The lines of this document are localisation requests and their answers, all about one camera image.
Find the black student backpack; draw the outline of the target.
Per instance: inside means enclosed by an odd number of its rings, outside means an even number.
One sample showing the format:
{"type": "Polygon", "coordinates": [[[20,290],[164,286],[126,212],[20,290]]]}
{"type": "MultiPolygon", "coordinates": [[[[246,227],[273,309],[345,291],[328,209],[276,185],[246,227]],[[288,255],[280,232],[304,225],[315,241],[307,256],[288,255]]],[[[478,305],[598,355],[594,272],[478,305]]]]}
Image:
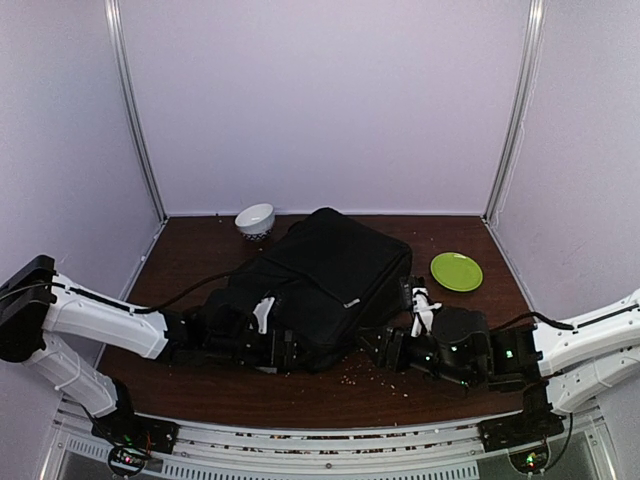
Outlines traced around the black student backpack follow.
{"type": "Polygon", "coordinates": [[[400,279],[411,267],[407,243],[319,209],[211,293],[204,344],[259,366],[266,335],[292,330],[307,351],[303,370],[326,370],[354,345],[358,330],[383,326],[400,312],[400,279]],[[253,310],[265,297],[276,302],[260,335],[253,310]]]}

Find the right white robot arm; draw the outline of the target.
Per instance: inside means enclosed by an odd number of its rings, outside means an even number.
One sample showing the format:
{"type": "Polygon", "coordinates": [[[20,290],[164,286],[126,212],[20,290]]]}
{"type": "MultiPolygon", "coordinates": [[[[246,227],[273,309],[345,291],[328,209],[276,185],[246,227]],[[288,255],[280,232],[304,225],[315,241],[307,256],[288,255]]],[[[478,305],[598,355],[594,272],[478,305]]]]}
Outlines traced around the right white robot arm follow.
{"type": "Polygon", "coordinates": [[[519,440],[535,440],[551,413],[567,415],[639,371],[639,294],[586,314],[552,320],[527,312],[490,328],[480,311],[445,307],[413,291],[409,327],[362,329],[359,346],[379,368],[416,369],[465,389],[542,391],[513,419],[519,440]]]}

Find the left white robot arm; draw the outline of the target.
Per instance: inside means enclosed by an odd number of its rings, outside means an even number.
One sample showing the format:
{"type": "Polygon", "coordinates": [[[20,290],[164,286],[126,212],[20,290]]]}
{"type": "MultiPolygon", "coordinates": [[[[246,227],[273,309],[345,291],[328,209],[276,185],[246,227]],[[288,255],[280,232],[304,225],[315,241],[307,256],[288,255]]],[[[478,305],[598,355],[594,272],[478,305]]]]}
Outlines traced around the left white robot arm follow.
{"type": "Polygon", "coordinates": [[[268,372],[298,368],[305,339],[309,285],[281,273],[240,273],[242,284],[214,291],[182,313],[105,297],[59,274],[40,255],[1,287],[1,358],[22,363],[74,398],[123,444],[144,433],[128,388],[99,373],[61,334],[96,340],[167,365],[247,365],[268,372]]]}

